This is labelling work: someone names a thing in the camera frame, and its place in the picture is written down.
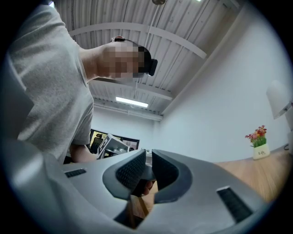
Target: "cable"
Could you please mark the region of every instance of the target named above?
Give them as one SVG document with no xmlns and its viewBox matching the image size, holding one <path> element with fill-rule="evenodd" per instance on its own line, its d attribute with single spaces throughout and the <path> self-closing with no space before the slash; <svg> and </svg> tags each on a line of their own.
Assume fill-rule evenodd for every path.
<svg viewBox="0 0 293 234">
<path fill-rule="evenodd" d="M 146 48 L 146 46 L 147 46 L 148 36 L 150 35 L 150 31 L 151 31 L 152 25 L 153 25 L 153 23 L 154 23 L 154 21 L 155 21 L 155 18 L 156 18 L 156 15 L 157 15 L 157 11 L 159 10 L 159 7 L 160 7 L 160 6 L 158 5 L 157 8 L 156 8 L 155 14 L 154 14 L 154 16 L 153 16 L 153 18 L 152 18 L 152 22 L 151 22 L 151 24 L 150 24 L 150 27 L 148 28 L 148 32 L 147 32 L 147 35 L 146 35 L 146 41 L 145 41 L 145 46 L 144 46 L 144 48 Z"/>
<path fill-rule="evenodd" d="M 134 96 L 133 96 L 133 99 L 136 98 L 136 89 L 134 90 Z"/>
<path fill-rule="evenodd" d="M 286 145 L 284 146 L 284 150 L 289 150 L 289 148 L 286 148 L 287 146 L 289 146 L 289 144 L 286 144 Z"/>
</svg>

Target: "flower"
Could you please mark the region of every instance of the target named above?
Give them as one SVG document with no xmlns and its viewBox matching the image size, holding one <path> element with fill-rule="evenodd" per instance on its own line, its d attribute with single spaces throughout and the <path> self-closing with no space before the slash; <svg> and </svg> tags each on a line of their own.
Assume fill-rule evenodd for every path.
<svg viewBox="0 0 293 234">
<path fill-rule="evenodd" d="M 252 134 L 252 139 L 257 139 L 257 138 L 258 138 L 258 134 L 254 132 L 254 133 Z"/>
<path fill-rule="evenodd" d="M 264 133 L 265 133 L 265 130 L 261 128 L 261 129 L 259 129 L 259 130 L 257 131 L 257 133 L 258 133 L 259 135 L 264 134 Z"/>
</svg>

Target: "black plastic panel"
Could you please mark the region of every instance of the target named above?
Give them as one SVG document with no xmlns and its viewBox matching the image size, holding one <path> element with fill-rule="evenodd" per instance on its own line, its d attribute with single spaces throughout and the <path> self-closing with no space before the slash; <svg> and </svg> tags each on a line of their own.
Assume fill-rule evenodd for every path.
<svg viewBox="0 0 293 234">
<path fill-rule="evenodd" d="M 156 149 L 152 150 L 152 171 L 159 189 L 155 194 L 155 203 L 174 202 L 191 186 L 189 168 Z"/>
<path fill-rule="evenodd" d="M 77 169 L 77 170 L 72 170 L 72 171 L 65 172 L 65 175 L 68 178 L 70 178 L 70 177 L 74 177 L 74 176 L 81 175 L 83 173 L 86 173 L 86 170 L 84 170 L 84 169 Z"/>
<path fill-rule="evenodd" d="M 141 178 L 145 164 L 146 155 L 140 154 L 135 159 L 117 169 L 116 178 L 121 184 L 133 191 Z"/>
<path fill-rule="evenodd" d="M 105 170 L 103 183 L 114 197 L 129 200 L 130 194 L 142 176 L 145 164 L 146 151 L 142 149 Z"/>
<path fill-rule="evenodd" d="M 231 213 L 235 222 L 239 223 L 252 214 L 252 211 L 230 187 L 217 190 L 217 193 L 226 205 L 228 211 Z"/>
</svg>

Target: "person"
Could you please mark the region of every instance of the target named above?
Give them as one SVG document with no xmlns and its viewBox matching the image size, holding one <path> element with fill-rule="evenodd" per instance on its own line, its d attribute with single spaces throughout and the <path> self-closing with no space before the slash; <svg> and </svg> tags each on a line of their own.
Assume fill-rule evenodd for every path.
<svg viewBox="0 0 293 234">
<path fill-rule="evenodd" d="M 61 164 L 68 148 L 73 162 L 97 159 L 86 147 L 94 104 L 88 82 L 139 77 L 151 63 L 149 51 L 128 40 L 112 38 L 108 44 L 82 49 L 48 5 L 38 6 L 26 19 L 9 54 L 34 102 L 18 139 L 54 155 Z"/>
</svg>

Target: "desk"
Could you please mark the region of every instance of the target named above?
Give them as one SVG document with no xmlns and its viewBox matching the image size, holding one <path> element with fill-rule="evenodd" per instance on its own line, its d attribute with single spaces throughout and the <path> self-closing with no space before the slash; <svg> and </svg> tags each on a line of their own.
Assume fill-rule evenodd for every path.
<svg viewBox="0 0 293 234">
<path fill-rule="evenodd" d="M 260 160 L 248 158 L 216 164 L 249 185 L 265 201 L 270 202 L 278 196 L 286 181 L 291 169 L 292 157 L 288 151 L 279 149 Z M 132 197 L 136 216 L 144 218 L 152 210 L 154 194 L 157 191 L 157 182 L 155 182 L 147 196 Z"/>
</svg>

